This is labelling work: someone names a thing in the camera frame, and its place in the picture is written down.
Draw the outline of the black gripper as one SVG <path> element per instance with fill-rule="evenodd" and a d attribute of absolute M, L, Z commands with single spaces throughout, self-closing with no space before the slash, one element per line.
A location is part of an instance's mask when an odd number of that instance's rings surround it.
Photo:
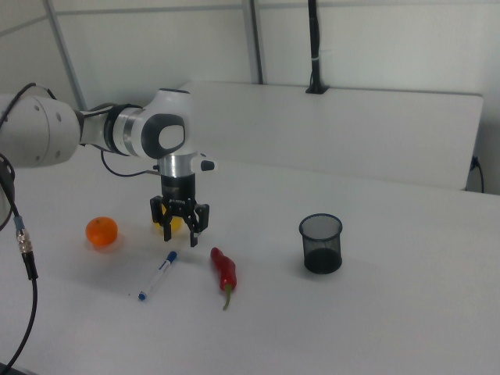
<path fill-rule="evenodd" d="M 184 222 L 190 231 L 190 246 L 198 244 L 198 236 L 209 225 L 210 206 L 198 204 L 195 200 L 195 175 L 183 177 L 161 176 L 162 197 L 157 195 L 150 199 L 152 222 L 162 230 L 163 240 L 172 238 L 172 216 L 167 211 L 170 202 L 184 204 Z"/>

